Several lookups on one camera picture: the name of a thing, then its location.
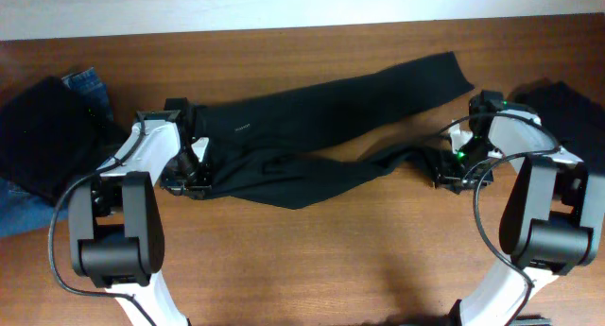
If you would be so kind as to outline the black pants with red waistband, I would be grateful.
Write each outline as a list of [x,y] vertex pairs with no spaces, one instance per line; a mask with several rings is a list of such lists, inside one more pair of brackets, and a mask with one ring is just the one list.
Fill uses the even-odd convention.
[[431,180],[441,152],[388,146],[356,162],[315,156],[373,129],[447,104],[473,90],[452,52],[222,106],[197,106],[196,137],[210,140],[206,198],[237,197],[301,209],[411,163]]

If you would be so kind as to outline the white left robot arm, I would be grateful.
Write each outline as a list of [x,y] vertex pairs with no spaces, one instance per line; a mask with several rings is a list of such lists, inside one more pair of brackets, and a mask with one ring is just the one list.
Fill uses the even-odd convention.
[[134,325],[187,325],[162,273],[165,240],[154,188],[203,198],[211,189],[209,141],[186,110],[140,112],[127,141],[64,195],[72,268],[115,299]]

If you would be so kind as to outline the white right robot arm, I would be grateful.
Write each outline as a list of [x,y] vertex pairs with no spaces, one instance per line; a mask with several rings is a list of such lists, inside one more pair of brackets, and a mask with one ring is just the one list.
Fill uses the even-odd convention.
[[[521,317],[527,302],[576,266],[591,264],[604,222],[604,110],[563,83],[509,101],[483,91],[469,102],[469,127],[447,128],[452,151],[436,183],[472,190],[477,230],[496,261],[448,325],[547,325]],[[499,242],[480,224],[480,190],[510,163],[517,177],[500,219]]]

